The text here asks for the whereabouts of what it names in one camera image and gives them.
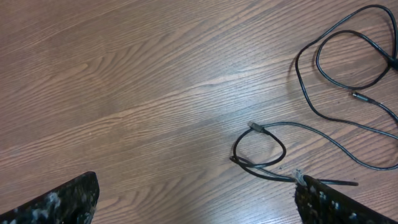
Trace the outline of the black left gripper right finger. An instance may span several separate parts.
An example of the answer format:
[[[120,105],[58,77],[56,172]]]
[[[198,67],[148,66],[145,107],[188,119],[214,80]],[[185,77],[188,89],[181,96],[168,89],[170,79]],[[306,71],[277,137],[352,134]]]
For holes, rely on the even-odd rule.
[[[299,170],[295,180],[295,204],[305,224],[397,224],[329,186],[357,186],[357,182],[315,179]]]

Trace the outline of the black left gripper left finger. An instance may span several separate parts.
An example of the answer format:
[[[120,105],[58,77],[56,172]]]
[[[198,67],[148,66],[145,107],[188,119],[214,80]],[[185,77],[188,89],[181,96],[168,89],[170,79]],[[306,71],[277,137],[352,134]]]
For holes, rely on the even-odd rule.
[[[96,173],[88,171],[1,214],[1,224],[90,224],[99,196]]]

